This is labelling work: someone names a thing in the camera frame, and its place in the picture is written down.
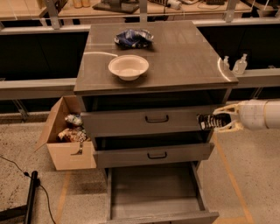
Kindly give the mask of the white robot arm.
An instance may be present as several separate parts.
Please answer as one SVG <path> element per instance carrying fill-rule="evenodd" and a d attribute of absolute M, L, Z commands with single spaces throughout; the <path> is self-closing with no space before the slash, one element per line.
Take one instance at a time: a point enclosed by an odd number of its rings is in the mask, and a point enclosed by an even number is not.
<path fill-rule="evenodd" d="M 231 132 L 237 130 L 272 130 L 280 129 L 280 101 L 279 100 L 248 100 L 217 108 L 215 116 L 228 114 L 231 122 L 217 132 Z"/>

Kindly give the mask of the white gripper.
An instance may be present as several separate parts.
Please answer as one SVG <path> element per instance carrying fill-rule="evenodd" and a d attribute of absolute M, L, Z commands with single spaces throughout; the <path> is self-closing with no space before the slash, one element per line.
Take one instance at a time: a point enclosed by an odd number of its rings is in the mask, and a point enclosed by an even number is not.
<path fill-rule="evenodd" d="M 217 108 L 213 114 L 239 114 L 238 121 L 232 121 L 224 127 L 217 128 L 217 132 L 235 132 L 243 130 L 243 127 L 248 130 L 264 130 L 266 129 L 265 124 L 265 106 L 267 102 L 261 100 L 249 100 L 241 101 L 237 104 L 226 105 L 221 108 Z"/>

